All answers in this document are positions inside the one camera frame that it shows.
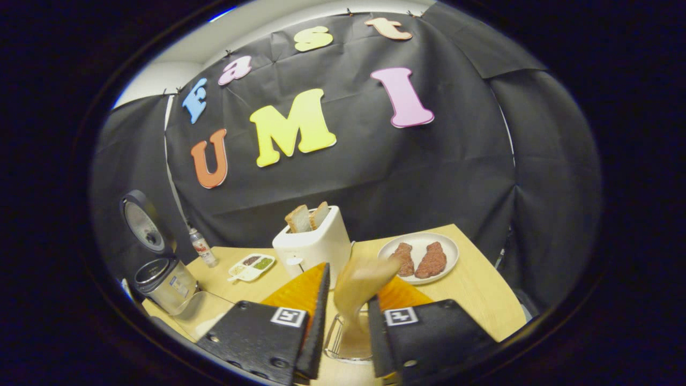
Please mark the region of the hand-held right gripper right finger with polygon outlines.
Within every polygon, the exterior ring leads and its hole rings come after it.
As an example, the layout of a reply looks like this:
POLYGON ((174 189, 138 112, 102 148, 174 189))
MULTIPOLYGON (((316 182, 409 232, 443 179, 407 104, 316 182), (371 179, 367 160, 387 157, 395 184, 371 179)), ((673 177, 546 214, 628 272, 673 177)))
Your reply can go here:
POLYGON ((496 349, 455 300, 434 301, 398 277, 368 301, 368 323, 379 378, 449 378, 496 349))

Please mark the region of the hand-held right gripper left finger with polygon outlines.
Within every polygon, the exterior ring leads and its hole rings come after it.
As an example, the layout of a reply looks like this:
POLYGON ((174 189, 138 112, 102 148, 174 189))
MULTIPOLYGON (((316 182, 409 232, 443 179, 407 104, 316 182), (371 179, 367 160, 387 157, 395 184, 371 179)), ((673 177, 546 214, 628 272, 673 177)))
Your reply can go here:
POLYGON ((330 266, 320 263, 264 301, 238 301, 197 345, 271 383, 309 384, 318 378, 329 284, 330 266))

